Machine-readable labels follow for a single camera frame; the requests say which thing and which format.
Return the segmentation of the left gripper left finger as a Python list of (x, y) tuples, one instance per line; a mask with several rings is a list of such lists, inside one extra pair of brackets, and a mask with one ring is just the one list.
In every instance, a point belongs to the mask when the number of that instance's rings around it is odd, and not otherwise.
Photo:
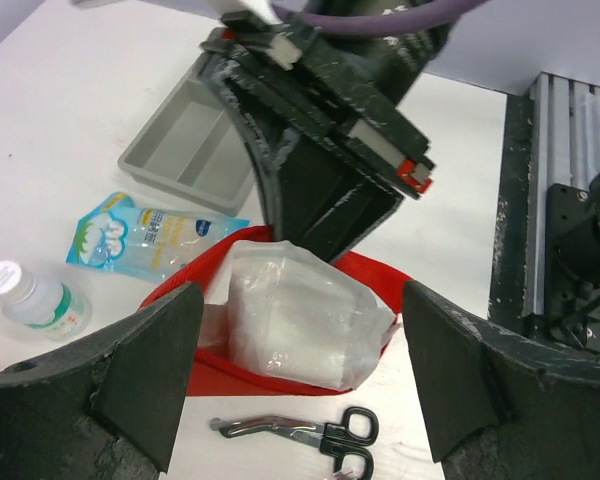
[(187, 283), (0, 372), (0, 479), (156, 479), (169, 468), (204, 299)]

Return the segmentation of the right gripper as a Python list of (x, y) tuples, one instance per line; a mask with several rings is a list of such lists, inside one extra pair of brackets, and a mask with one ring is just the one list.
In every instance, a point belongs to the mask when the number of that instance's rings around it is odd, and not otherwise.
[(398, 191), (430, 188), (428, 139), (316, 29), (250, 11), (220, 22), (199, 77), (232, 110), (275, 240), (334, 262), (397, 210)]

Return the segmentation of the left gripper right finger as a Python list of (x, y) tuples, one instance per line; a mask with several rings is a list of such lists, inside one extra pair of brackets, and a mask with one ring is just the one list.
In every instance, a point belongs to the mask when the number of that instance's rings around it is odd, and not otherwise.
[(475, 316), (418, 281), (404, 330), (447, 479), (600, 479), (600, 361)]

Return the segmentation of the red first aid pouch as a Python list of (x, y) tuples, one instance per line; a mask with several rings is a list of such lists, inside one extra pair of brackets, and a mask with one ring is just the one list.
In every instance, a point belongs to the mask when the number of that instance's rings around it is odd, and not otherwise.
[(399, 327), (407, 274), (355, 252), (334, 264), (269, 228), (242, 229), (160, 284), (149, 306), (188, 283), (206, 290), (231, 266), (228, 299), (203, 321), (187, 393), (334, 396), (360, 387)]

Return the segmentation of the white gauze pad packet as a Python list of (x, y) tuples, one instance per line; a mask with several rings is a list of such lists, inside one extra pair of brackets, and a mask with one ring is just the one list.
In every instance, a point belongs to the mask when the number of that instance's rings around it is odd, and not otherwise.
[(376, 369), (398, 326), (369, 287), (288, 241), (238, 241), (228, 300), (208, 304), (198, 344), (249, 373), (339, 392)]

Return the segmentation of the grey plastic divider tray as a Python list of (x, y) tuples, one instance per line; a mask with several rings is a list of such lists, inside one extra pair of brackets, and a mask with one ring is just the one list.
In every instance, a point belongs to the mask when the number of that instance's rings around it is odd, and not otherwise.
[(226, 215), (254, 178), (249, 155), (215, 96), (188, 69), (118, 160), (136, 181)]

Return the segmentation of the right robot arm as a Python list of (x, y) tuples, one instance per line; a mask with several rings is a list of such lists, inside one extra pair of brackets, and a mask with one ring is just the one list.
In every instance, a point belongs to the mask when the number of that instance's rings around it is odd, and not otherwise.
[(398, 109), (447, 25), (337, 38), (297, 14), (224, 14), (194, 70), (236, 127), (275, 241), (332, 262), (432, 183), (428, 139)]

